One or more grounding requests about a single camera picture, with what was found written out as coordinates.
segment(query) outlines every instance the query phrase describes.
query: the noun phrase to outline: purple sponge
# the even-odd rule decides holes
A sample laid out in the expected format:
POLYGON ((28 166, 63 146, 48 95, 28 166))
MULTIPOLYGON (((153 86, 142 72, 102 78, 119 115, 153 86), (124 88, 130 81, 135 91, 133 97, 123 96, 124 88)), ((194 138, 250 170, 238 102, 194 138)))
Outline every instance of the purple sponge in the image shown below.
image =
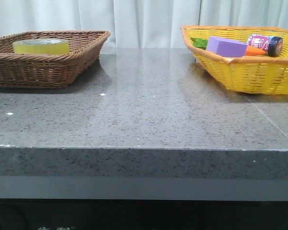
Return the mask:
POLYGON ((211 36, 206 50, 223 57, 237 58, 245 55, 247 47, 247 44, 240 41, 211 36))

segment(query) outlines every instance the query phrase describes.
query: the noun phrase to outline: packing tape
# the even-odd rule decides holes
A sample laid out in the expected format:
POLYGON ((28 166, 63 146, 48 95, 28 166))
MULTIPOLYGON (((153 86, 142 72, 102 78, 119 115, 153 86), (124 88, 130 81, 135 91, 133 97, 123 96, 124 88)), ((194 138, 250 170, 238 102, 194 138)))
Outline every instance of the packing tape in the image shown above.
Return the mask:
POLYGON ((38 38, 13 42, 16 54, 68 54, 69 43, 65 39, 38 38))

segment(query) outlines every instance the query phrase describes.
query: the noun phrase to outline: woven texture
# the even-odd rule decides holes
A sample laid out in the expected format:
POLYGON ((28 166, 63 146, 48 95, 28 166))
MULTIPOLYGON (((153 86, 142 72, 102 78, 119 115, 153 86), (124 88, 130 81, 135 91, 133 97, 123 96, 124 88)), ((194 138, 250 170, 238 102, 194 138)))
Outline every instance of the woven texture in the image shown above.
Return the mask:
POLYGON ((108 31, 39 31, 0 37, 0 88, 65 88, 98 59, 109 36, 108 31), (13 53, 13 42, 36 38, 67 39, 70 53, 13 53))
POLYGON ((203 67, 227 89, 237 92, 288 94, 288 30, 278 27, 183 26, 184 42, 203 67), (218 36, 246 43, 249 35, 284 38, 280 56, 243 56, 227 58, 196 48, 191 37, 218 36))

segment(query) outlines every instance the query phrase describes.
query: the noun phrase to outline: curtain fold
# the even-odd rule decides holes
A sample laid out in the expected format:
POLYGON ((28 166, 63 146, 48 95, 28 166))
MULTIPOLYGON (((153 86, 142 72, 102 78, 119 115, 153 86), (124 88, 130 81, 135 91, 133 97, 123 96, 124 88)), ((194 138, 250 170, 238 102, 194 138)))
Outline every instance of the curtain fold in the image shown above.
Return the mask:
POLYGON ((0 0, 0 36, 30 30, 108 30, 111 47, 185 47, 182 25, 279 26, 288 0, 0 0))

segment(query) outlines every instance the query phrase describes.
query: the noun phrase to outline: speckled stone surface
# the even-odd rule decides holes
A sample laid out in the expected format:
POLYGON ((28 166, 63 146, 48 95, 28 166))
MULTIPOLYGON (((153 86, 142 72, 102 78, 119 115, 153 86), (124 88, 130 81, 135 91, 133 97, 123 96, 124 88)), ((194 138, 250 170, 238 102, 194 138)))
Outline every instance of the speckled stone surface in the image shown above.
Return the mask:
POLYGON ((288 96, 226 91, 187 49, 103 49, 58 90, 0 89, 0 175, 288 179, 288 96))

